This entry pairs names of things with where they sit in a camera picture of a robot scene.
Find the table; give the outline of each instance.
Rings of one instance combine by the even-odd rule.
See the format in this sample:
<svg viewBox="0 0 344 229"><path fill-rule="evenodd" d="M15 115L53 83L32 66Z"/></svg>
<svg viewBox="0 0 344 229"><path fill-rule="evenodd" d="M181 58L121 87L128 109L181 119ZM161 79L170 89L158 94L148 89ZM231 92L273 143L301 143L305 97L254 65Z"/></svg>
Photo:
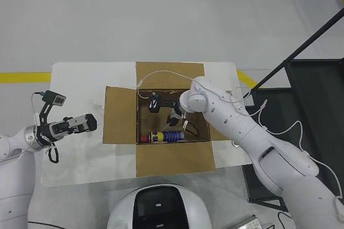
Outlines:
<svg viewBox="0 0 344 229"><path fill-rule="evenodd" d="M201 62L205 77L225 90L240 86L236 67L229 62ZM102 144L104 93L106 86L136 89L136 62L61 62L53 65L50 90L67 97L63 106L54 106L48 121L91 113L97 130L66 136L57 142L60 162L48 155L42 162L44 187L136 178L136 145ZM242 98L240 89L233 91ZM241 148L230 141L212 141L216 168L250 164Z"/></svg>

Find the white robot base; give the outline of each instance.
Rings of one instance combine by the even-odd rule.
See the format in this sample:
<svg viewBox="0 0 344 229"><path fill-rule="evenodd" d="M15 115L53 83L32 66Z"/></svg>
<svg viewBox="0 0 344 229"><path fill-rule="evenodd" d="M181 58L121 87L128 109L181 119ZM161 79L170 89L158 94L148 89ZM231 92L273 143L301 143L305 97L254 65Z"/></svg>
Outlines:
<svg viewBox="0 0 344 229"><path fill-rule="evenodd" d="M175 184L143 187L125 196L111 212L108 229L212 229L201 198Z"/></svg>

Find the black shelf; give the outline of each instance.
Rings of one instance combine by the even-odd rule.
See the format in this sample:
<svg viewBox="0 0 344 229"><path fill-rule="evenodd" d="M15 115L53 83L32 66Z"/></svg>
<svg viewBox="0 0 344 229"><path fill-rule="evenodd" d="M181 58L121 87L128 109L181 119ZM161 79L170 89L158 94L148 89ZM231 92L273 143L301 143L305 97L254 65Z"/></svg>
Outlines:
<svg viewBox="0 0 344 229"><path fill-rule="evenodd" d="M295 120L302 122L303 148L314 158L334 170L344 195L344 57L331 60L295 60L296 56L343 17L344 8L252 88L251 93L253 93L256 109L261 105L263 99L272 97L268 98L268 105L264 109L265 112L268 112L269 117L265 117L264 111L262 113L262 123L270 130L276 131L278 128L277 131L282 131ZM258 90L283 68L286 70L291 90L278 89L270 92ZM271 117L270 113L276 114L275 117ZM298 129L295 127L281 138L298 146L298 139L294 139L293 135L299 136ZM322 166L319 168L318 177L337 195L338 187L332 173ZM251 177L252 175L248 177L245 174L249 199L265 198L257 191L258 187L251 187L252 190L250 190L251 181L249 179L254 179ZM272 198L272 194L267 194L266 197Z"/></svg>
<svg viewBox="0 0 344 229"><path fill-rule="evenodd" d="M261 122L273 132L282 132L290 127L296 120L301 121L299 109L296 106L294 95L290 88L259 89L255 91L252 98L255 106L246 108L249 113L254 113L260 108L265 99L268 100L265 109L261 113ZM253 119L258 122L257 116L253 116ZM314 151L312 150L313 146L311 145L310 136L308 136L306 130L306 127L304 127L302 146L315 157L313 154ZM300 128L299 126L295 126L291 131L276 137L281 140L291 142L298 147L299 135ZM248 201L250 203L275 208L281 211L287 211L283 199L272 194L264 187L257 178L252 165L244 165L243 173L248 191ZM328 182L321 173L318 177L325 184ZM281 206L268 205L265 203L269 200L279 200Z"/></svg>
<svg viewBox="0 0 344 229"><path fill-rule="evenodd" d="M292 60L284 67L312 135L314 157L334 170L344 195L344 61ZM328 188L338 194L332 173L319 167Z"/></svg>

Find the cardboard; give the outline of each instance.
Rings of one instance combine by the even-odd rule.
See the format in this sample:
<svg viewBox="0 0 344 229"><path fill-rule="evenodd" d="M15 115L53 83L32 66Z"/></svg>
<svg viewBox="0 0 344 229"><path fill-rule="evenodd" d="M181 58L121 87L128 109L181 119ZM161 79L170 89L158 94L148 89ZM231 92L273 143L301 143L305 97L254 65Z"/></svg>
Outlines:
<svg viewBox="0 0 344 229"><path fill-rule="evenodd" d="M167 90L167 89L141 89L139 90L139 94L143 97L151 97L152 92L157 93L163 100L167 101L177 101L183 92L187 91L184 90ZM148 106L150 105L150 99L143 99L141 97L137 97L138 103L138 111L137 111L137 130L136 130L136 138L138 144L140 143L141 136L147 136L150 132L160 131L166 127L166 120L167 116L171 114L171 108L160 108L158 113L150 113ZM187 114L187 120L190 123L195 124L197 129L199 130L200 137L197 138L192 135L190 132L185 131L185 139L183 141L188 142L196 142L196 141L210 141L210 133L209 133L209 125L205 121L204 116L202 113L189 113ZM176 126L167 127L165 131L182 131L183 123L180 121ZM192 131L193 133L197 133L197 131L191 126L188 125L187 130Z"/></svg>
<svg viewBox="0 0 344 229"><path fill-rule="evenodd" d="M136 176L164 176L215 171L212 143L136 146Z"/></svg>
<svg viewBox="0 0 344 229"><path fill-rule="evenodd" d="M204 76L204 65L196 63L137 62L136 81L139 83L149 73L169 70L190 78ZM141 89L189 89L191 80L169 72L148 76ZM103 143L137 144L137 93L136 90L106 87L104 107ZM160 113L143 122L150 127L142 134L156 131L166 121L170 109L161 108ZM202 125L204 119L196 120ZM226 140L213 127L207 125L210 140ZM146 144L136 146L136 176L161 176L182 173L215 171L211 141L193 143Z"/></svg>
<svg viewBox="0 0 344 229"><path fill-rule="evenodd" d="M204 64L171 62L137 62L136 81L139 83L149 73L169 70L181 75L196 78L204 76ZM140 89L189 89L191 80L170 72L158 72L148 76Z"/></svg>
<svg viewBox="0 0 344 229"><path fill-rule="evenodd" d="M106 87L103 144L136 143L135 90Z"/></svg>

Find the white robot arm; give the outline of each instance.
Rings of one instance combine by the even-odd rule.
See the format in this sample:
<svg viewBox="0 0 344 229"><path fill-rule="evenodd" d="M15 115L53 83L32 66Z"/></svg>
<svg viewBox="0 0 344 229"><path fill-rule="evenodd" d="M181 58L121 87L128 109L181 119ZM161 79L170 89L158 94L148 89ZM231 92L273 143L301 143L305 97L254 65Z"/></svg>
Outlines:
<svg viewBox="0 0 344 229"><path fill-rule="evenodd" d="M206 77L195 78L179 99L185 112L201 112L248 154L259 180L283 197L297 228L344 228L344 205L316 178L319 169L308 153L273 137L235 101Z"/></svg>
<svg viewBox="0 0 344 229"><path fill-rule="evenodd" d="M91 114L63 121L47 123L47 114L53 105L61 106L65 97L46 91L38 93L46 102L40 113L40 125L24 127L13 137L0 135L0 229L28 227L28 208L36 184L34 152L54 147L58 163L58 153L54 142L72 133L94 131L97 122Z"/></svg>

